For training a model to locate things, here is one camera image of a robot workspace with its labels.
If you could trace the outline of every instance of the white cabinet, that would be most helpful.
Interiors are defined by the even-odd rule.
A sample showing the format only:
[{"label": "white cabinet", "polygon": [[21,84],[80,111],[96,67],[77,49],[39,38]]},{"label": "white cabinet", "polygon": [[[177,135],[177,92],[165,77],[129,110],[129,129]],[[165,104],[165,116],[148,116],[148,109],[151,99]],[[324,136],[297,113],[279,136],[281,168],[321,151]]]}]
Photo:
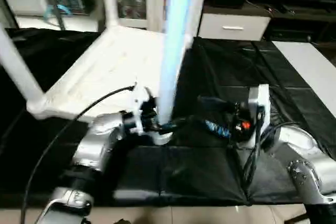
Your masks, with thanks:
[{"label": "white cabinet", "polygon": [[203,14],[199,36],[208,39],[260,40],[269,17]]}]

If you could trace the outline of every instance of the cable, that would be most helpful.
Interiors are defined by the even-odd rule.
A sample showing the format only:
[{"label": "cable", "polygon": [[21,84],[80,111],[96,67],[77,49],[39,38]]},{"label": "cable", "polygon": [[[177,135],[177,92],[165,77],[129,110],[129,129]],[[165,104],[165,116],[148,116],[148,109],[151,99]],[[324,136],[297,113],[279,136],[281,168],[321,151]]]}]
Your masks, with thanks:
[{"label": "cable", "polygon": [[119,92],[125,91],[125,90],[129,90],[132,91],[134,88],[134,86],[129,86],[129,87],[125,87],[125,88],[121,88],[121,89],[117,89],[114,90],[106,95],[104,95],[103,97],[99,98],[98,100],[96,100],[95,102],[91,103],[88,107],[86,107],[86,109],[84,109],[82,112],[80,112],[77,116],[75,116],[75,118],[73,118],[70,122],[68,122],[58,133],[57,135],[54,137],[53,140],[51,140],[51,142],[49,143],[49,145],[44,149],[43,153],[41,154],[41,157],[39,158],[39,160],[37,161],[34,169],[32,170],[32,173],[30,174],[28,183],[26,185],[25,188],[25,194],[24,194],[24,199],[23,199],[23,203],[22,203],[22,207],[21,207],[21,216],[20,216],[20,224],[25,224],[25,219],[26,219],[26,210],[27,210],[27,203],[28,203],[28,195],[29,195],[29,191],[30,191],[30,186],[32,184],[32,180],[34,178],[34,175],[36,173],[37,168],[40,166],[43,158],[46,156],[46,154],[48,153],[48,151],[51,149],[51,147],[53,146],[53,144],[55,144],[55,142],[59,139],[59,137],[70,127],[72,126],[72,124],[77,121],[80,117],[82,117],[86,112],[88,112],[91,108],[93,108],[94,106],[96,106],[98,103],[100,103],[101,101],[103,101],[104,99],[117,94]]},{"label": "cable", "polygon": [[283,127],[283,126],[287,126],[287,125],[299,125],[298,122],[294,122],[294,121],[290,121],[290,122],[285,122],[285,123],[279,123],[275,126],[273,126],[272,128],[270,128],[267,132],[265,132],[260,140],[260,145],[263,145],[263,143],[265,142],[265,140],[268,138],[268,136],[271,133],[274,133],[278,128]]},{"label": "cable", "polygon": [[265,108],[257,107],[257,122],[256,122],[256,141],[255,146],[247,158],[247,161],[243,168],[244,187],[247,190],[252,183],[254,173],[257,168],[257,161],[260,155],[260,131],[262,124],[264,123]]}]

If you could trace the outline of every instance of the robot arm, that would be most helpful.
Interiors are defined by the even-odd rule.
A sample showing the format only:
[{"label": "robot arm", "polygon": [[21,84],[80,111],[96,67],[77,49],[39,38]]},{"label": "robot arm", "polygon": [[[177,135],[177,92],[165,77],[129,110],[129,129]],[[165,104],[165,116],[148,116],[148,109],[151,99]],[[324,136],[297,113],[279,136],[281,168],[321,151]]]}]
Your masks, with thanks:
[{"label": "robot arm", "polygon": [[90,125],[37,224],[86,223],[114,144],[125,135],[122,113],[98,116]]},{"label": "robot arm", "polygon": [[157,123],[155,99],[136,99],[133,112],[103,114],[89,124],[87,134],[79,143],[70,168],[64,172],[59,186],[37,220],[37,224],[88,223],[96,188],[105,172],[116,142],[127,135],[149,135],[156,145],[169,141],[184,120],[165,125]]},{"label": "robot arm", "polygon": [[286,167],[311,223],[336,223],[336,161],[296,126],[279,128],[268,153]]}]

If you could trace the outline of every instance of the black tablecloth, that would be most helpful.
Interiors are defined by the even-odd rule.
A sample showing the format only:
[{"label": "black tablecloth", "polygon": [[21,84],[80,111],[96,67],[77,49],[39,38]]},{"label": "black tablecloth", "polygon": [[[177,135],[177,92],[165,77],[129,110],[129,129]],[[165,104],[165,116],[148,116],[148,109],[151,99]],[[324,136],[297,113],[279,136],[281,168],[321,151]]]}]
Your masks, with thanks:
[{"label": "black tablecloth", "polygon": [[[48,61],[39,61],[39,66],[34,68],[37,62],[34,53],[31,53],[30,67],[38,81],[46,79],[46,89],[98,36],[73,31],[11,31],[16,41],[16,34],[21,33],[21,42],[24,41],[26,46],[20,46],[18,42],[17,46],[22,54],[34,52],[32,48],[37,47],[34,36],[25,36],[26,32],[34,32],[34,36],[48,33],[46,46],[39,45],[40,55],[48,57],[52,45],[53,58],[59,56],[62,59],[55,60],[62,66],[59,71]],[[80,39],[73,39],[65,45],[67,36],[78,36]],[[47,70],[54,73],[50,79]],[[260,83],[270,84],[273,124],[298,121],[316,136],[330,155],[336,157],[336,119],[271,42],[195,38],[182,64],[173,115],[193,114],[221,123],[222,115],[205,111],[197,103],[197,97],[201,94],[244,101],[247,100],[248,87]],[[8,118],[13,118],[10,110],[6,113]],[[37,121],[25,111],[14,118],[14,123],[9,120],[11,127],[9,130],[6,127],[6,134],[0,142],[3,174],[0,179],[1,207],[19,206],[34,163],[66,123],[66,120],[57,118]],[[31,206],[42,206],[46,202],[85,130],[86,124],[78,122],[48,154],[33,182]],[[240,152],[240,155],[248,155],[247,151]],[[242,189],[238,165],[234,152],[226,148],[225,142],[195,123],[176,132],[166,146],[153,146],[146,138],[120,142],[113,151],[96,205],[228,206],[300,202],[285,169],[267,154],[261,153],[250,191]]]}]

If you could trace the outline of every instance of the white plastic chair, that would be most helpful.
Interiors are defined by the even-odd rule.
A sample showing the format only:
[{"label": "white plastic chair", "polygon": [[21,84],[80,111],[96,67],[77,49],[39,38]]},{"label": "white plastic chair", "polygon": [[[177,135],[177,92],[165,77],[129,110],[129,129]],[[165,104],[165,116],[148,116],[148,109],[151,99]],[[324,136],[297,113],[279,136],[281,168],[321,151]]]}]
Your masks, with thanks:
[{"label": "white plastic chair", "polygon": [[[46,93],[1,28],[0,62],[27,100],[27,110],[37,119],[72,119],[94,100],[136,81],[149,87],[155,96],[159,94],[165,35],[120,26],[116,0],[104,0],[104,4],[106,30]],[[192,43],[190,26],[191,22],[186,28],[182,55]],[[91,121],[98,114],[131,109],[133,99],[127,92],[117,94],[92,108],[81,120]]]}]

